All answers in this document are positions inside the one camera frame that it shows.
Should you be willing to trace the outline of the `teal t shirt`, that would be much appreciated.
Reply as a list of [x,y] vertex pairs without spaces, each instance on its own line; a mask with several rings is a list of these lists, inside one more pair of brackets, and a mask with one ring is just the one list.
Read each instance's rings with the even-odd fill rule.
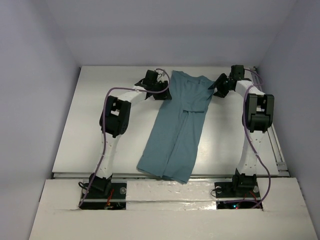
[[[214,82],[201,75],[172,71],[171,100],[163,101],[136,166],[142,173],[185,184],[195,166],[198,145],[214,91]],[[170,179],[163,175],[186,175]]]

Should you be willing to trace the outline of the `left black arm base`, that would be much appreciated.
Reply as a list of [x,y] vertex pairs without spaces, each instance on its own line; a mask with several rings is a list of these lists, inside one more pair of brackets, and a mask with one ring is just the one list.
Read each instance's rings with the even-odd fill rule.
[[81,197],[79,208],[81,210],[125,210],[126,209],[126,182],[112,182],[112,176],[109,178],[100,178],[93,173],[89,180],[78,182],[81,188]]

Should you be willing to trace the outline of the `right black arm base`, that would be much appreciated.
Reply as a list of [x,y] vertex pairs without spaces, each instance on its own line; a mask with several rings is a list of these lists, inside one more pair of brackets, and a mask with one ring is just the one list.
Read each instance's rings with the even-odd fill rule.
[[218,207],[222,209],[263,209],[260,192],[255,193],[255,187],[258,187],[256,174],[246,175],[236,169],[231,181],[216,181],[210,194],[218,199]]

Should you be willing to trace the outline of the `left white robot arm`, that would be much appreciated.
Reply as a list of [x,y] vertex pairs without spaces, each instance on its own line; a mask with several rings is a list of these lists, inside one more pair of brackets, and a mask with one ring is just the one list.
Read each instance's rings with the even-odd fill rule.
[[120,137],[129,126],[131,108],[149,98],[171,100],[169,86],[168,73],[162,68],[156,68],[148,70],[145,77],[132,87],[112,87],[107,92],[99,120],[102,153],[85,187],[86,194],[91,190],[101,198],[110,194],[116,149]]

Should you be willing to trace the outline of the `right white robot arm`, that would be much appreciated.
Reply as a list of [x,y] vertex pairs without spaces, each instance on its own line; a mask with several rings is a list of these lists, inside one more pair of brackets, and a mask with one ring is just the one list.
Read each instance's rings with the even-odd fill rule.
[[242,125],[245,137],[241,158],[231,182],[214,184],[213,192],[220,199],[244,198],[258,186],[259,149],[273,123],[275,97],[259,90],[245,77],[245,71],[243,65],[233,65],[229,75],[222,73],[209,87],[210,90],[216,90],[213,95],[219,98],[225,98],[230,91],[243,98]]

